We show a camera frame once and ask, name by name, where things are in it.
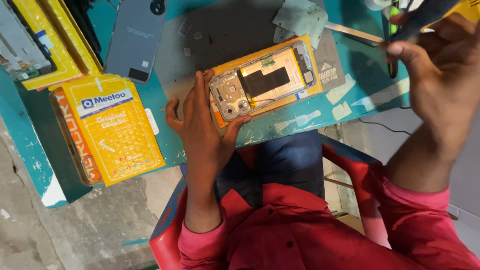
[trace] teal table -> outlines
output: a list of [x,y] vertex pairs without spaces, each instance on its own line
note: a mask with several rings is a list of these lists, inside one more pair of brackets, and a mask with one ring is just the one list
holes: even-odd
[[[167,20],[211,2],[213,0],[170,0]],[[330,22],[383,36],[380,12],[368,10],[363,0],[325,0],[325,5]],[[116,10],[106,1],[95,2],[93,7],[89,11],[89,16],[103,48],[101,56],[105,59]],[[408,74],[405,67],[400,64],[397,79],[391,80],[383,62],[383,54],[377,49],[337,33],[334,34],[334,38],[344,73],[350,74],[357,82],[354,87],[335,105],[329,102],[326,93],[321,93],[246,124],[240,131],[238,147],[408,105],[407,93],[370,111],[364,106],[350,106],[355,101],[405,79]],[[14,84],[3,72],[0,73],[0,85],[2,85],[0,114],[44,205],[46,207],[65,205],[88,193],[91,188],[81,184],[69,150],[64,144],[48,102],[48,90],[27,91],[20,84]],[[180,138],[166,125],[165,112],[157,109],[164,108],[168,102],[157,75],[153,74],[146,86],[137,85],[137,89],[144,107],[152,109],[160,130],[156,139],[167,163],[162,169],[185,162]],[[332,109],[344,101],[350,106],[352,113],[337,121],[333,117]],[[301,126],[298,126],[298,122],[292,122],[281,132],[274,128],[276,123],[294,120],[298,116],[309,115],[317,110],[321,115],[302,123]]]

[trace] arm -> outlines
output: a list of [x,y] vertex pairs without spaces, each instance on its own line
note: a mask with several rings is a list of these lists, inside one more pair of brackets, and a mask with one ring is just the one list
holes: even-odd
[[212,70],[196,74],[195,86],[183,104],[184,121],[176,117],[179,100],[165,107],[167,124],[177,132],[187,156],[187,208],[179,237],[180,263],[184,269],[218,269],[225,265],[224,246],[227,227],[213,191],[215,178],[235,151],[242,125],[252,117],[238,117],[219,134],[210,116],[208,82]]
[[446,212],[449,176],[480,100],[480,27],[459,14],[388,52],[410,75],[410,103],[424,124],[385,166],[379,211],[392,248],[430,269],[478,269]]

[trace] red shirt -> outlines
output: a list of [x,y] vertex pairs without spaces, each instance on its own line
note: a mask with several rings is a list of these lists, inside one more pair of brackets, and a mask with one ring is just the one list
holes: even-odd
[[327,202],[291,186],[263,185],[264,206],[251,208],[234,190],[221,200],[223,221],[207,233],[183,224],[184,269],[480,269],[459,240],[446,208],[449,191],[406,191],[376,180],[379,211],[392,249],[332,216]]

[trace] gray mat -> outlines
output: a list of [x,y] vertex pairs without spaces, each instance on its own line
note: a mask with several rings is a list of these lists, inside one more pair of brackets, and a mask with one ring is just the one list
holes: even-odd
[[[205,71],[274,45],[276,26],[272,20],[282,4],[283,0],[222,0],[165,22],[154,70],[167,98],[180,100],[180,119],[183,119],[183,101],[194,84],[195,71]],[[186,35],[179,33],[185,33],[188,26],[191,28]],[[345,83],[332,33],[325,31],[329,33],[324,33],[320,41],[322,49],[314,54],[319,60],[317,66],[320,71],[327,61],[342,74]],[[202,37],[195,39],[194,34],[198,32]]]

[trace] blue jeans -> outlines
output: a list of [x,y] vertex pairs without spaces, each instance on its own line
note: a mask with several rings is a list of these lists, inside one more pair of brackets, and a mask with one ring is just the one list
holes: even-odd
[[[297,133],[258,145],[254,170],[234,152],[218,174],[215,196],[220,201],[234,189],[252,207],[263,206],[262,184],[278,183],[325,199],[322,142],[317,130]],[[183,176],[187,165],[181,164]]]

